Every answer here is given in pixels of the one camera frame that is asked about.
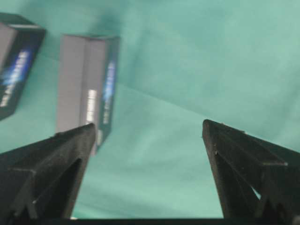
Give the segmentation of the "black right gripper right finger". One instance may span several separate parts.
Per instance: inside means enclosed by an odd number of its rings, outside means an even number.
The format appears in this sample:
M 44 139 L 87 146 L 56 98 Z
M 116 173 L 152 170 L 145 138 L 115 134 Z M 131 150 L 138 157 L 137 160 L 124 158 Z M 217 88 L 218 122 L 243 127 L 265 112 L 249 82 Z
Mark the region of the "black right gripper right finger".
M 202 123 L 226 219 L 299 219 L 300 155 L 212 120 Z

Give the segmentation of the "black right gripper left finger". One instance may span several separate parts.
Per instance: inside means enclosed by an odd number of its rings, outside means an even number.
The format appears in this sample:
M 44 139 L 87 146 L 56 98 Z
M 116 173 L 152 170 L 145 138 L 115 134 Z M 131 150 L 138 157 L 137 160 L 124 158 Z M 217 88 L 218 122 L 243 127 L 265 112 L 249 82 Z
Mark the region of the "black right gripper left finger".
M 95 139 L 88 124 L 1 153 L 1 220 L 70 219 Z

